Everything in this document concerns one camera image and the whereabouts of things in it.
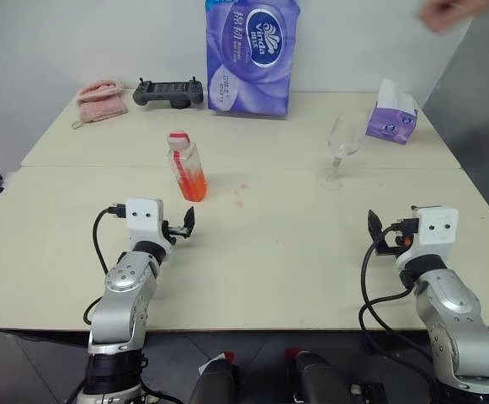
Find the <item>person's bare hand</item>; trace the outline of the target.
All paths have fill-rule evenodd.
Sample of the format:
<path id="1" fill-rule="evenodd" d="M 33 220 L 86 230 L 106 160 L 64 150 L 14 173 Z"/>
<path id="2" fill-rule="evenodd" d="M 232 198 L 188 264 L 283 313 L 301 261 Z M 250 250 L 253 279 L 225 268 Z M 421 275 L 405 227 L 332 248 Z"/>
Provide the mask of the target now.
<path id="1" fill-rule="evenodd" d="M 435 34 L 489 10 L 489 0 L 429 0 L 418 12 L 423 25 Z"/>

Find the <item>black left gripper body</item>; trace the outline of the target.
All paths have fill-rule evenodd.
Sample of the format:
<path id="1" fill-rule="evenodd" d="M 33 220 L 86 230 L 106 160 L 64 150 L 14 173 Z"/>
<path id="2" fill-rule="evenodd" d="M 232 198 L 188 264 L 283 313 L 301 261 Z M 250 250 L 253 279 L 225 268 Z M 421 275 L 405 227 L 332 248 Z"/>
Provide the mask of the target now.
<path id="1" fill-rule="evenodd" d="M 176 237 L 187 238 L 187 228 L 185 226 L 170 226 L 168 221 L 163 221 L 162 235 L 170 244 L 175 244 L 177 242 Z"/>

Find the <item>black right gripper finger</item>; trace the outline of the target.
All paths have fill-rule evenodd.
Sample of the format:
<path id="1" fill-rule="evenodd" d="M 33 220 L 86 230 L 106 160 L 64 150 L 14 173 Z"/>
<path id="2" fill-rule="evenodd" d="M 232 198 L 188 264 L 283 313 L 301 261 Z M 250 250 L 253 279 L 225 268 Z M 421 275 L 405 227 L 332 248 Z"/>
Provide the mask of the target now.
<path id="1" fill-rule="evenodd" d="M 368 211 L 367 216 L 368 232 L 373 242 L 380 243 L 383 241 L 383 228 L 379 216 L 373 211 Z"/>

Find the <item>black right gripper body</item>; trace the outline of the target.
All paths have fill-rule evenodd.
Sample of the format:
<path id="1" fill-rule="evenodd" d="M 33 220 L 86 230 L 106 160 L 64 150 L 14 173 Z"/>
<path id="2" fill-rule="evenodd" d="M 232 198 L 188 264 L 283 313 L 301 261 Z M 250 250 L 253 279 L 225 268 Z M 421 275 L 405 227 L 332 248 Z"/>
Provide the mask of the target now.
<path id="1" fill-rule="evenodd" d="M 376 243 L 375 251 L 380 256 L 394 255 L 400 256 L 406 252 L 413 244 L 414 235 L 417 234 L 419 225 L 418 218 L 402 219 L 383 229 L 383 241 Z M 390 246 L 386 241 L 386 235 L 395 232 L 395 245 Z"/>

